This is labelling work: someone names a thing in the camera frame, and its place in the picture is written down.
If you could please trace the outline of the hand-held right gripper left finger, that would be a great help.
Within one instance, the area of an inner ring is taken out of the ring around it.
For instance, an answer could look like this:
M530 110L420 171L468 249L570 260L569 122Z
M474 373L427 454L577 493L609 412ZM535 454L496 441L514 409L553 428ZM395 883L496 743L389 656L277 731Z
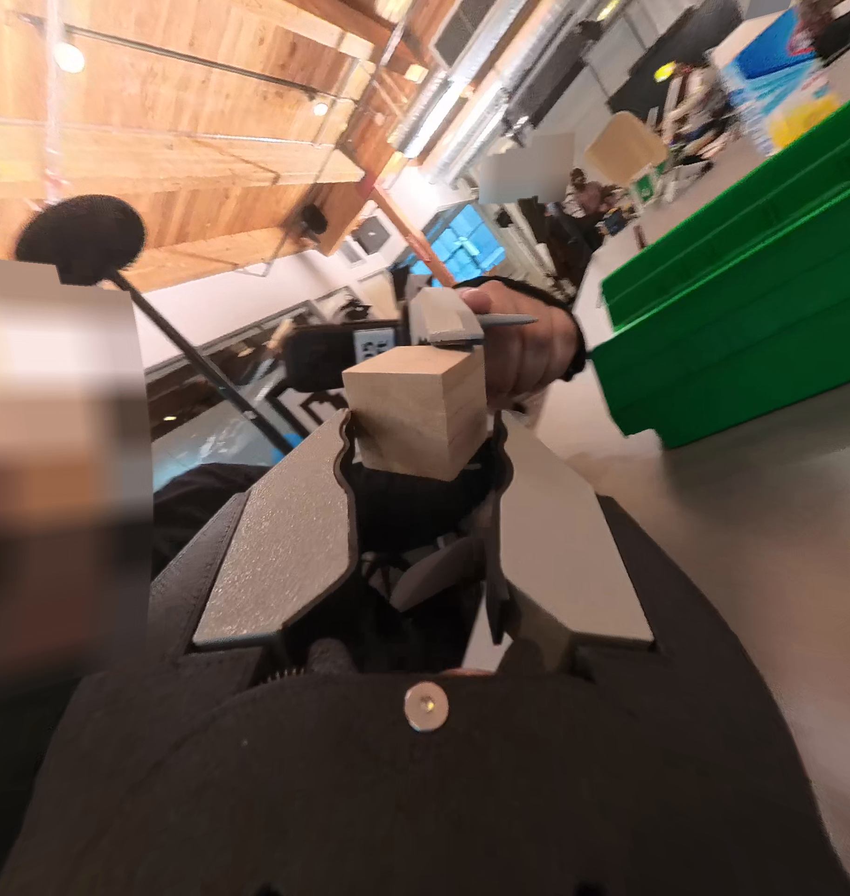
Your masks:
M196 648L283 644L359 562L351 412L341 409L249 491L193 634Z

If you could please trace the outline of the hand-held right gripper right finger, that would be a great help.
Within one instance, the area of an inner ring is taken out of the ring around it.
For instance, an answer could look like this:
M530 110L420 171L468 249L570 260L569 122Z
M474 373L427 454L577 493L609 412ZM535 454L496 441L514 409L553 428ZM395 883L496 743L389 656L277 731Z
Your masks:
M566 672L584 647L645 651L655 642L592 487L510 413L495 417L495 484L485 527L491 637L533 645Z

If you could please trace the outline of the medium natural wooden cube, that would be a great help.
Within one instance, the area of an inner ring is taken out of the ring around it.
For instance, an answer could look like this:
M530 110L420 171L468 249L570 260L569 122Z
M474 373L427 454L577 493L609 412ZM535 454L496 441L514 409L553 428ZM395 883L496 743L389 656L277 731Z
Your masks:
M488 438L481 346L396 347L341 378L369 469L449 482Z

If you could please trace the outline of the green plastic bin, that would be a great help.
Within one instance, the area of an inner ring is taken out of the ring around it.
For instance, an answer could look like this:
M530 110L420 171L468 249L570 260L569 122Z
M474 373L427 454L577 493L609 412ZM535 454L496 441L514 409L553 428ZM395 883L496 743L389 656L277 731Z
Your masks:
M611 273L622 434L696 442L850 382L850 100Z

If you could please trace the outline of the grey desk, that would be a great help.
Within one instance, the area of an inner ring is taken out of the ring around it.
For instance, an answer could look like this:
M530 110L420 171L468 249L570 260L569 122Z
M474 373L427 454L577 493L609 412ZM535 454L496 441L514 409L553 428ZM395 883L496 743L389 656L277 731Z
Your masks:
M535 431L740 638L850 874L850 384L668 451L621 435L589 368L548 389Z

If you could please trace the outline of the person's left hand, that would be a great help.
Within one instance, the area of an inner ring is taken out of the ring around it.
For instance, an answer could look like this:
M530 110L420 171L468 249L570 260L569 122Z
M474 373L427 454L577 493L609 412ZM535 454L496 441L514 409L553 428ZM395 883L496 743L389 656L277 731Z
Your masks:
M476 315L534 318L523 325L490 328L484 337L490 409L511 409L584 370L588 353L579 322L549 292L524 281L487 276L458 284L455 291Z

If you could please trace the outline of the framed black-white marker sign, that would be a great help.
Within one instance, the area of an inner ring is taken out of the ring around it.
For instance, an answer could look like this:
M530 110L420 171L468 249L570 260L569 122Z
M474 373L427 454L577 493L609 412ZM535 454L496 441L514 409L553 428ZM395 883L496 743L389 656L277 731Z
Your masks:
M284 439L292 448L348 407L342 389L298 392L285 383L271 388L264 400L273 409L275 424L284 430Z

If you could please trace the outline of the tan wooden board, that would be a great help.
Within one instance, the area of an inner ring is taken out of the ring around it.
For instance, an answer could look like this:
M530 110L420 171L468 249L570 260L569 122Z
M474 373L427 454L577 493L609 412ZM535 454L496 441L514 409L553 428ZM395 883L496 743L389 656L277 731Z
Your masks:
M609 183L628 187L646 171L663 165L667 144L634 114L614 114L602 132L585 149L584 159Z

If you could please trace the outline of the person's black hair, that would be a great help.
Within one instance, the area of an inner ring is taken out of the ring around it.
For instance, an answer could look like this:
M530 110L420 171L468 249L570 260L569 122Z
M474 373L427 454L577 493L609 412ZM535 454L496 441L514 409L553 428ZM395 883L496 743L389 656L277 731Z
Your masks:
M115 196L74 196L47 206L16 241L14 258L55 268L65 286L117 282L144 251L146 226Z

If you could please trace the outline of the white ceiling air vent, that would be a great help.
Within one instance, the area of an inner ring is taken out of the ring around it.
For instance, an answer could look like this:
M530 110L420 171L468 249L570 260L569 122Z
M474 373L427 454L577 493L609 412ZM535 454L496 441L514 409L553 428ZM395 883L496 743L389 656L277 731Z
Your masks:
M462 52L495 4L495 1L458 2L432 42L435 51L445 59Z

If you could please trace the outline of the black monitor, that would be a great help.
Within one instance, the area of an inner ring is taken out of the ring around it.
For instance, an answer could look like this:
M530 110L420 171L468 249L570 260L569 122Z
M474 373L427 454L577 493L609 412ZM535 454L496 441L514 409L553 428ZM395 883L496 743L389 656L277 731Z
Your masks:
M699 68L707 54L743 22L736 1L704 1L689 6L639 57L623 85L607 101L612 114L627 111L645 120L653 108L663 110L675 75L656 80L655 74L670 65Z

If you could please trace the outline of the white blue wipes canister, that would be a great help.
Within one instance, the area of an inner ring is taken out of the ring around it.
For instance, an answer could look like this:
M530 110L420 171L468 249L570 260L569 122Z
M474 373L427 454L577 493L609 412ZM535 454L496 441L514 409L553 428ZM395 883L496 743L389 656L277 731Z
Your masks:
M842 104L794 4L742 23L711 61L745 135L764 159Z

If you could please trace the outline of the wooden support post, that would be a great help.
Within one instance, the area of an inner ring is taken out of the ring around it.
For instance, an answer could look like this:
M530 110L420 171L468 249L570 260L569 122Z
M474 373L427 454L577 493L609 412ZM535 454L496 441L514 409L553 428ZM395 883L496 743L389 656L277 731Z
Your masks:
M420 262L424 263L434 279L444 287L453 287L456 279L452 272L440 261L423 232L415 226L409 216L381 185L375 184L370 198L391 221Z

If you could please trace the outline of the silver ventilation duct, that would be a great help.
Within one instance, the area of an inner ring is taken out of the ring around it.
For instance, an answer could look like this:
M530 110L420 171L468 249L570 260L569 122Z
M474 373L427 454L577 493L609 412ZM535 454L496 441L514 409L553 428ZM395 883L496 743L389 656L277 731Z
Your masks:
M431 184L451 185L504 125L512 96L554 41L592 17L599 2L496 2L474 38L439 63L389 137Z

